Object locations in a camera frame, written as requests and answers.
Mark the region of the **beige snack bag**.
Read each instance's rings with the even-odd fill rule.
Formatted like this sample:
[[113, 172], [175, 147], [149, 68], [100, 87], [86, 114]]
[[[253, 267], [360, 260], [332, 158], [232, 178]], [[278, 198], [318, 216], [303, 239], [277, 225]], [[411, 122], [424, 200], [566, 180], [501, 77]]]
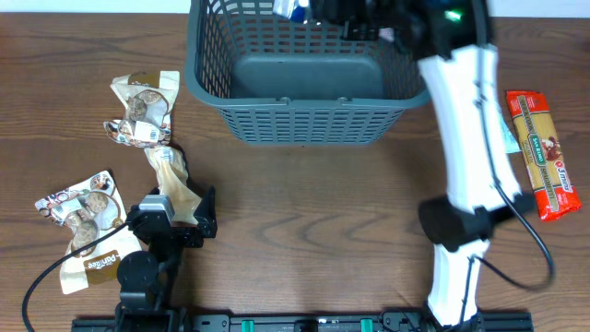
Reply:
[[194, 213], [202, 198], [187, 185], [189, 173], [182, 152], [167, 146], [144, 148], [144, 152], [156, 172], [159, 192], [171, 200], [175, 211], [172, 220], [197, 225]]

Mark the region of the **Panibee cookie bag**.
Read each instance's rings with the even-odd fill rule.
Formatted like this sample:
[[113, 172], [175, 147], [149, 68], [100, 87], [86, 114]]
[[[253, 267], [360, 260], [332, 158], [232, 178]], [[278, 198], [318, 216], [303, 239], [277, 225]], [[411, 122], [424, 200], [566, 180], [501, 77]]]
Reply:
[[59, 271], [64, 294], [115, 279], [122, 260], [141, 249], [128, 229], [107, 236], [126, 220], [118, 187], [107, 171], [38, 200], [35, 208], [52, 223], [73, 233], [66, 252], [78, 253], [67, 259]]

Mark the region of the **Kleenex tissue multipack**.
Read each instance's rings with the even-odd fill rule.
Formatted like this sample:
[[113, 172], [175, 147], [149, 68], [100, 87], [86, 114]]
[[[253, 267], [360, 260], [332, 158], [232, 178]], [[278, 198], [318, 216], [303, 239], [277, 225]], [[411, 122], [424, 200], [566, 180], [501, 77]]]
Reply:
[[272, 11], [275, 15], [295, 23], [306, 24], [310, 16], [309, 0], [274, 0]]

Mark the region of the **beige cookie bag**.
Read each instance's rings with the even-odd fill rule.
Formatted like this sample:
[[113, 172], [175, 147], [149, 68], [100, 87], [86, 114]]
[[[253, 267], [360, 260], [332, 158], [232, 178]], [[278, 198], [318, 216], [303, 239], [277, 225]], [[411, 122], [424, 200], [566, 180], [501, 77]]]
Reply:
[[168, 145], [180, 83], [179, 71], [136, 72], [114, 78], [111, 89], [124, 106], [124, 115], [103, 123], [107, 136], [136, 148]]

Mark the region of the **mint green snack packet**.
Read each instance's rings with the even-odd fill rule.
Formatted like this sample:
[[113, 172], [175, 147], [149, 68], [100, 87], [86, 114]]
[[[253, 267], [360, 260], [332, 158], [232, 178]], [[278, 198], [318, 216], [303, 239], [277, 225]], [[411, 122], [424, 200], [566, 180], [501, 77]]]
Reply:
[[500, 125], [501, 125], [501, 137], [504, 143], [505, 152], [507, 154], [518, 153], [521, 151], [520, 146], [516, 138], [514, 137], [508, 125], [505, 123], [503, 118], [502, 109], [498, 109]]

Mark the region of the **San Remo spaghetti packet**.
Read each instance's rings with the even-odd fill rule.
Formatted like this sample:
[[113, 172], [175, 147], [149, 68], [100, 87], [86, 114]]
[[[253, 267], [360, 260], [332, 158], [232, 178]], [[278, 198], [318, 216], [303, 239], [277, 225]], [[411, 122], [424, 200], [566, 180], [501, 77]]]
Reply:
[[554, 221], [581, 209], [582, 202], [566, 170], [546, 96], [537, 91], [508, 90], [506, 101], [539, 217]]

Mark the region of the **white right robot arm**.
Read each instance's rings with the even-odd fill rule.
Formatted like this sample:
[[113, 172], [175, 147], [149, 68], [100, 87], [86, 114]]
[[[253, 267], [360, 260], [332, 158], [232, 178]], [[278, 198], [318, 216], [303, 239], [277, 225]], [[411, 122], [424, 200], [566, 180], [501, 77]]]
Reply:
[[494, 227], [534, 206], [515, 179], [502, 138], [488, 5], [484, 1], [312, 1], [313, 19], [346, 28], [390, 28], [411, 53], [436, 114], [445, 157], [444, 196], [419, 205], [434, 245], [427, 298], [438, 329], [460, 331], [476, 318], [478, 272]]

